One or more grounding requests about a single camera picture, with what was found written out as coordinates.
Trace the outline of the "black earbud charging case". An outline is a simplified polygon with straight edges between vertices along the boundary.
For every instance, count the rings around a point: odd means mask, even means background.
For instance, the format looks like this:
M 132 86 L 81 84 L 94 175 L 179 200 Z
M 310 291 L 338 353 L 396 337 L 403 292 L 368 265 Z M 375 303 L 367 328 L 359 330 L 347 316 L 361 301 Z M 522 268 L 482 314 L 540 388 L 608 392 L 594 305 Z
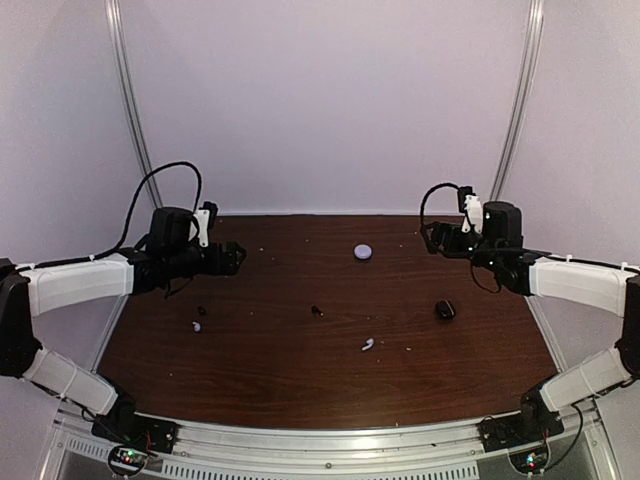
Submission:
M 434 306 L 436 316 L 442 321 L 450 321 L 456 317 L 456 309 L 448 300 L 437 301 Z

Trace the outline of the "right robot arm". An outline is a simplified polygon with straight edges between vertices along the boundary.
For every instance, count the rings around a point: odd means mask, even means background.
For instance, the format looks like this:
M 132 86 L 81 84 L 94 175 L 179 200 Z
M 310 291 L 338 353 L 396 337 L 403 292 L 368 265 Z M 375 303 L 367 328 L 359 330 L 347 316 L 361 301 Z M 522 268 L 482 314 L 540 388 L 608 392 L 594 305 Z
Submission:
M 535 440 L 563 408 L 639 378 L 639 270 L 524 246 L 521 210 L 509 202 L 465 198 L 460 223 L 420 220 L 431 254 L 464 259 L 490 271 L 501 289 L 525 297 L 549 297 L 594 307 L 623 321 L 615 344 L 536 385 L 521 399 L 512 430 L 519 440 Z

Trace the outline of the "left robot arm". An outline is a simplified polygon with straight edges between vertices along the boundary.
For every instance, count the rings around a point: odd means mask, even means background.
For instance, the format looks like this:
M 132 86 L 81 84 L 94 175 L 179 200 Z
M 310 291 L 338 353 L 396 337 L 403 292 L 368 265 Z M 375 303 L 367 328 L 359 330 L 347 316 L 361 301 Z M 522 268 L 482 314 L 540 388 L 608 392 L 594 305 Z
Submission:
M 123 444 L 137 442 L 144 424 L 131 400 L 103 377 L 45 347 L 33 332 L 34 318 L 64 307 L 162 289 L 199 275 L 232 276 L 247 256 L 237 242 L 210 241 L 218 208 L 207 202 L 190 211 L 161 207 L 148 233 L 132 248 L 84 259 L 17 265 L 1 261 L 1 374 L 27 380 L 91 414 Z

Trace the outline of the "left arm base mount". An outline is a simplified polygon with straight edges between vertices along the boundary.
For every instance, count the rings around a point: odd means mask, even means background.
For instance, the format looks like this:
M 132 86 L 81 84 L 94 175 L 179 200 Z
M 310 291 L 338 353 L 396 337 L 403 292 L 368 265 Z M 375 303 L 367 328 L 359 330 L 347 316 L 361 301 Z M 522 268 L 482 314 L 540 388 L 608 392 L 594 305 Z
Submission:
M 172 421 L 124 413 L 97 416 L 92 421 L 91 434 L 143 452 L 171 454 L 177 430 L 178 425 Z

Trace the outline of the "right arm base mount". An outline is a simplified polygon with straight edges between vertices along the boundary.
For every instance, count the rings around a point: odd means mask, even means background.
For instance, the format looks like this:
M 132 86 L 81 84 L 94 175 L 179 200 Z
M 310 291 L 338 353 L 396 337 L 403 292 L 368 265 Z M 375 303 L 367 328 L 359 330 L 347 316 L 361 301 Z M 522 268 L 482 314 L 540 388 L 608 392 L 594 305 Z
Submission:
M 486 416 L 477 424 L 477 429 L 483 449 L 489 453 L 543 442 L 562 434 L 564 425 L 560 419 L 552 418 L 540 426 L 515 413 L 502 417 Z

